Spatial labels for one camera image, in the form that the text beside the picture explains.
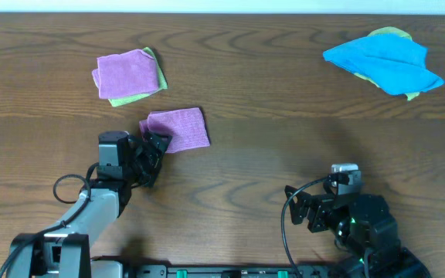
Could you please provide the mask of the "folded purple cloth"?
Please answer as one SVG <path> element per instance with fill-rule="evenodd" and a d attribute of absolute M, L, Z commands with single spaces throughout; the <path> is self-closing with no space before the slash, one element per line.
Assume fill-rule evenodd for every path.
<path fill-rule="evenodd" d="M 119 99 L 159 88 L 157 62 L 143 49 L 97 58 L 93 71 L 100 99 Z"/>

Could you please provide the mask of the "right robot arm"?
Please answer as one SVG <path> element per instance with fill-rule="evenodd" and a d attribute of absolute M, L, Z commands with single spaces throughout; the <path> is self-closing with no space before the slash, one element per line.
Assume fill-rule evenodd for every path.
<path fill-rule="evenodd" d="M 331 266 L 329 277 L 430 277 L 425 265 L 398 235 L 398 224 L 380 195 L 358 189 L 342 194 L 328 189 L 311 195 L 286 186 L 284 208 L 290 209 L 295 225 L 308 220 L 310 232 L 331 231 L 335 245 L 350 254 Z"/>

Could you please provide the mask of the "purple microfiber cloth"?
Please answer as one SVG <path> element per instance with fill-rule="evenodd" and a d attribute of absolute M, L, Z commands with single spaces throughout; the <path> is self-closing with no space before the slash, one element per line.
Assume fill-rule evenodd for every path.
<path fill-rule="evenodd" d="M 198 107 L 150 112 L 145 120 L 139 122 L 142 133 L 171 136 L 167 153 L 209 147 L 210 141 L 202 111 Z"/>

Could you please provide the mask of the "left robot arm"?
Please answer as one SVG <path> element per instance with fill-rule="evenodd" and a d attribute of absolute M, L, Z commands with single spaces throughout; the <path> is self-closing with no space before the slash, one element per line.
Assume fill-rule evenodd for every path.
<path fill-rule="evenodd" d="M 141 269 L 116 257 L 93 258 L 90 249 L 122 214 L 133 188 L 152 187 L 171 142 L 168 135 L 108 131 L 98 137 L 98 162 L 85 175 L 79 197 L 50 227 L 20 233 L 0 277 L 138 277 Z"/>

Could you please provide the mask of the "blue microfiber cloth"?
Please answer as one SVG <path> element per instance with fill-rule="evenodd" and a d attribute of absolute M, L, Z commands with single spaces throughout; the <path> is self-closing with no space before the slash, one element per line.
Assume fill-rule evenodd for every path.
<path fill-rule="evenodd" d="M 395 34 L 366 36 L 323 52 L 326 61 L 362 75 L 389 95 L 425 93 L 444 85 L 426 68 L 428 49 Z"/>

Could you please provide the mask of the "crumpled green cloth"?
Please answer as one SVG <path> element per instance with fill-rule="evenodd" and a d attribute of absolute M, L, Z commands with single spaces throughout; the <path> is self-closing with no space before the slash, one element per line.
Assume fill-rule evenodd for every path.
<path fill-rule="evenodd" d="M 396 35 L 400 38 L 413 40 L 412 36 L 408 32 L 405 32 L 401 29 L 398 29 L 398 28 L 392 27 L 392 26 L 387 26 L 387 27 L 383 27 L 381 29 L 376 29 L 374 31 L 371 31 L 369 33 L 369 36 L 379 36 L 379 35 L 385 35 L 385 34 L 392 34 L 392 35 Z M 363 76 L 360 73 L 354 73 L 354 75 L 362 80 L 369 81 L 370 83 L 372 83 L 373 85 L 375 85 L 376 87 L 379 88 L 379 85 L 374 80 L 368 78 L 367 76 Z M 420 95 L 420 92 L 412 92 L 412 93 L 405 94 L 406 99 L 408 101 L 411 101 L 411 100 L 417 98 L 419 95 Z"/>

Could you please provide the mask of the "folded green cloth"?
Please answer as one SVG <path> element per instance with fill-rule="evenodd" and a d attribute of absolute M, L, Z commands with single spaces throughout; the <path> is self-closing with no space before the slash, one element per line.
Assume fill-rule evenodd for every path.
<path fill-rule="evenodd" d="M 148 47 L 115 56 L 107 99 L 118 107 L 168 88 L 154 51 Z"/>

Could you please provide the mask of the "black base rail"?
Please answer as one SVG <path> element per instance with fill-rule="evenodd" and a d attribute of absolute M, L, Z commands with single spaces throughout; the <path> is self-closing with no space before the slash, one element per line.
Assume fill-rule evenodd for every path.
<path fill-rule="evenodd" d="M 301 265 L 299 275 L 287 266 L 128 266 L 123 278 L 340 278 L 349 277 L 333 266 Z"/>

